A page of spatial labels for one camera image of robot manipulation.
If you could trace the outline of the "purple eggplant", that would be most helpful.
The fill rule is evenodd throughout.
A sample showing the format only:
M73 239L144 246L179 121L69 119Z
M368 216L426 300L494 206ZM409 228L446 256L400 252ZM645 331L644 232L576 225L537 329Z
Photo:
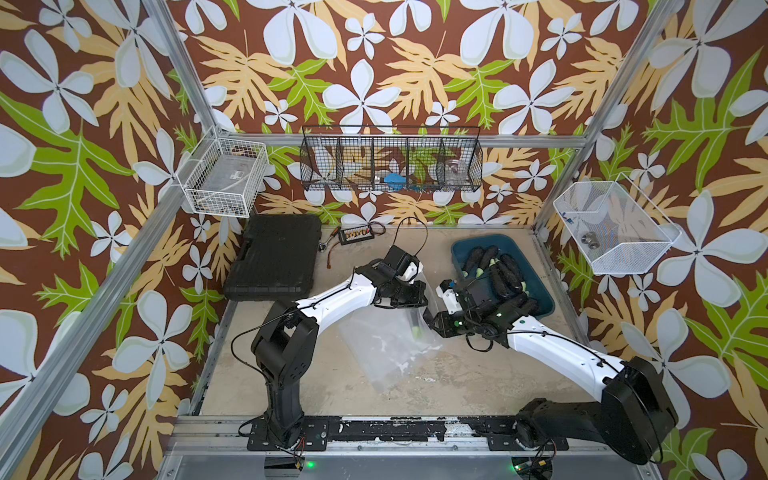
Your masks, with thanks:
M411 333L414 339L419 339L422 335L422 330L420 326L420 319L418 314L411 315L409 318L409 325L411 328Z

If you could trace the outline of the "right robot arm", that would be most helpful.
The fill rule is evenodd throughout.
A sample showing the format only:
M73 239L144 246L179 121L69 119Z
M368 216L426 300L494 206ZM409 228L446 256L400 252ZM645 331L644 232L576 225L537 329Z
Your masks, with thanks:
M588 402L530 401L515 420L522 445L571 438L605 444L638 465L661 457L678 415L649 361L623 360L557 333L535 317L538 303L523 292L477 301L468 288L445 280L436 294L445 308L426 312L425 321L441 337L479 336L541 362L590 395Z

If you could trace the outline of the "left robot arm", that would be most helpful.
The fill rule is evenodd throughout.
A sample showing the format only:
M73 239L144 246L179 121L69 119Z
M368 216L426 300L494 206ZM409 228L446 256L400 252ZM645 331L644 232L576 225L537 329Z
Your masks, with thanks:
M344 317L367 307L420 309L428 305L417 256L393 245L386 255L353 268L349 278L318 295L277 301L251 344L256 369L265 379L268 406L265 440L289 448L300 439L304 411L300 380L308 371L318 337Z

